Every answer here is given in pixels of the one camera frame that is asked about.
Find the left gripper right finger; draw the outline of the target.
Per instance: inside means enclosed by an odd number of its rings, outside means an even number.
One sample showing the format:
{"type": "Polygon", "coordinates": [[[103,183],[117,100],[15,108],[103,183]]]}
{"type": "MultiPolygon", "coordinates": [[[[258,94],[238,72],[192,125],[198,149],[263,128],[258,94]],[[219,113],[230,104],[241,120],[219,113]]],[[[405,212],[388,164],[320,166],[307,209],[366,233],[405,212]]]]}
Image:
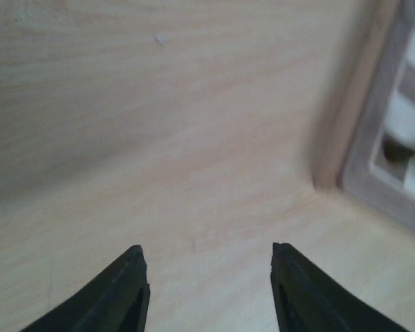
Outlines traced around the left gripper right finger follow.
{"type": "Polygon", "coordinates": [[[270,274],[280,331],[405,331],[289,243],[274,243],[270,274]]]}

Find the wooden chess board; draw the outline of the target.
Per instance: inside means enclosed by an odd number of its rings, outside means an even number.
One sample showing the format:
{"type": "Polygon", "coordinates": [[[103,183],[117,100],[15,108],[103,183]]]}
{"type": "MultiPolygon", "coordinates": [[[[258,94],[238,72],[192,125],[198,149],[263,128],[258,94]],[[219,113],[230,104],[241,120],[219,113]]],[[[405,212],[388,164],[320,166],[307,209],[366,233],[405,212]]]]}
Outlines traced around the wooden chess board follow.
{"type": "Polygon", "coordinates": [[[337,188],[415,231],[415,1],[375,1],[314,186],[337,188]]]}

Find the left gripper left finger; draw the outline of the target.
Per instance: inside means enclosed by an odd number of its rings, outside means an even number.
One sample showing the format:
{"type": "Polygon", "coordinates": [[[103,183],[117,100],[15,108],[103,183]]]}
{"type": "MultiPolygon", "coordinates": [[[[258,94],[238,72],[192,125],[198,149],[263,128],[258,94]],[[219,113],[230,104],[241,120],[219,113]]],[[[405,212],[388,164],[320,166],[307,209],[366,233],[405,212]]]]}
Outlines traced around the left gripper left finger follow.
{"type": "Polygon", "coordinates": [[[142,247],[134,245],[74,295],[24,331],[144,331],[150,286],[142,247]]]}

